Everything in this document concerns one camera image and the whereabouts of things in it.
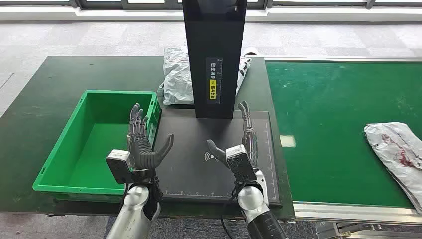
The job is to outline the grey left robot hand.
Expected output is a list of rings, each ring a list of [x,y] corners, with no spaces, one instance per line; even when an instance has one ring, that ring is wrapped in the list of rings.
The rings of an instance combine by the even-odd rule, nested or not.
[[[142,116],[143,109],[139,103],[135,103],[130,111],[129,131],[127,135],[128,151],[133,157],[136,169],[155,169],[164,160],[174,144],[174,135],[167,135],[164,145],[153,151],[151,143],[146,135],[147,116]]]

